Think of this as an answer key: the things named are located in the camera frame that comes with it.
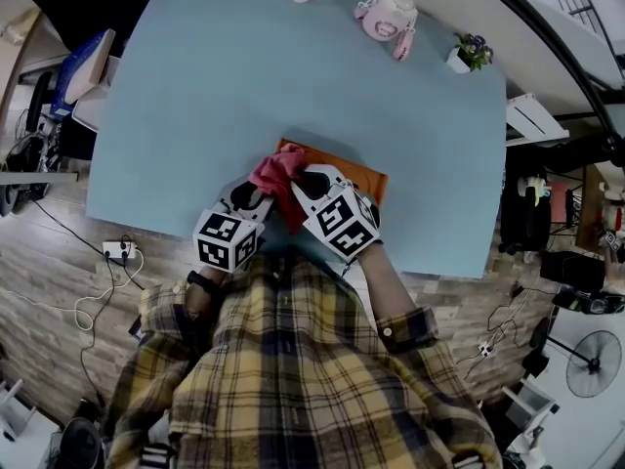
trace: black and white marker cube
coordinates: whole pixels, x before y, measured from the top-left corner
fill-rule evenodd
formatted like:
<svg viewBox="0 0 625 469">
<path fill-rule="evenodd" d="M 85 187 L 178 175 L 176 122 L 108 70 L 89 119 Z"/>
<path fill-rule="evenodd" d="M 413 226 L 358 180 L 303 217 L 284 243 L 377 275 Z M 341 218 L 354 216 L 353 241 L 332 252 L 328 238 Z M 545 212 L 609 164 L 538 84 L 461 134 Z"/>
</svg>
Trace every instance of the black and white marker cube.
<svg viewBox="0 0 625 469">
<path fill-rule="evenodd" d="M 256 252 L 264 229 L 253 221 L 204 210 L 193 230 L 193 242 L 201 262 L 233 273 Z"/>
<path fill-rule="evenodd" d="M 369 205 L 358 196 L 351 183 L 325 201 L 304 226 L 348 262 L 380 237 Z"/>
</svg>

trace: watch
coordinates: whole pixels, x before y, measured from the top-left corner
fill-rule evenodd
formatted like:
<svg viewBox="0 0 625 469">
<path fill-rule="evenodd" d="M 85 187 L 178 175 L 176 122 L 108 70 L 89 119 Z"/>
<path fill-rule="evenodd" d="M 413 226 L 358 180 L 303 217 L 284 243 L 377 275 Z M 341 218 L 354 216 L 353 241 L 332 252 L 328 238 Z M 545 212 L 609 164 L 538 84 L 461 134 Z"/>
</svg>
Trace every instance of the watch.
<svg viewBox="0 0 625 469">
<path fill-rule="evenodd" d="M 191 271 L 187 276 L 187 283 L 195 283 L 201 286 L 204 291 L 211 297 L 216 297 L 219 294 L 219 285 L 212 279 L 203 277 L 195 271 Z"/>
</svg>

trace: electric fan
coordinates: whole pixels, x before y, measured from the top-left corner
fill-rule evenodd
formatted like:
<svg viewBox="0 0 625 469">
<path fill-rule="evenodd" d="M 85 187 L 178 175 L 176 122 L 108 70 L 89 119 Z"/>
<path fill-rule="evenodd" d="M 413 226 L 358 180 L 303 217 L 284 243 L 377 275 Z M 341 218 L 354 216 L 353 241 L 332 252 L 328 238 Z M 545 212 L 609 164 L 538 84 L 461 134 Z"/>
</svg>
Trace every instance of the electric fan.
<svg viewBox="0 0 625 469">
<path fill-rule="evenodd" d="M 569 351 L 566 366 L 568 389 L 579 398 L 593 398 L 612 383 L 621 366 L 622 349 L 612 332 L 599 330 L 584 337 L 575 349 L 549 336 L 549 320 L 544 318 L 532 333 L 529 344 L 542 351 L 547 341 Z"/>
</svg>

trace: shirt sleeve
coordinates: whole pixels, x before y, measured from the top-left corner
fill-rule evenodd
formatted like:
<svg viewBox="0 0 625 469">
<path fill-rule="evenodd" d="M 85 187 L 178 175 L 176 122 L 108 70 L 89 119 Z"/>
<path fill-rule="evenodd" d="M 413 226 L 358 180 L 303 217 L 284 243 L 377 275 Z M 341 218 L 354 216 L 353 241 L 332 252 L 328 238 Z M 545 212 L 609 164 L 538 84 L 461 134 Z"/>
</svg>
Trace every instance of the shirt sleeve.
<svg viewBox="0 0 625 469">
<path fill-rule="evenodd" d="M 446 343 L 437 340 L 432 309 L 417 308 L 376 321 L 392 356 L 392 367 L 424 401 L 434 428 L 459 459 L 478 455 L 488 469 L 501 467 L 495 439 L 467 385 L 458 375 Z"/>
<path fill-rule="evenodd" d="M 102 427 L 109 469 L 138 465 L 149 428 L 171 407 L 197 361 L 200 321 L 185 308 L 186 290 L 187 283 L 178 281 L 142 294 L 145 337 L 121 372 Z"/>
</svg>

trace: plaid shirt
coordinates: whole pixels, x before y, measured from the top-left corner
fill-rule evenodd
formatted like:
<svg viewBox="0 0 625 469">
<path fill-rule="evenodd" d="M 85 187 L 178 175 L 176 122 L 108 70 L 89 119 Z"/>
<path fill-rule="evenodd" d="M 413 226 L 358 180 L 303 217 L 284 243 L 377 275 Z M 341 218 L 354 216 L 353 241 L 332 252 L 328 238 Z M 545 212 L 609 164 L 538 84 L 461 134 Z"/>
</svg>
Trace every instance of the plaid shirt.
<svg viewBox="0 0 625 469">
<path fill-rule="evenodd" d="M 218 318 L 190 315 L 186 288 L 143 293 L 146 337 L 103 425 L 107 467 L 140 467 L 166 410 L 178 468 L 501 466 L 429 308 L 376 330 L 350 286 L 299 254 L 254 257 Z"/>
</svg>

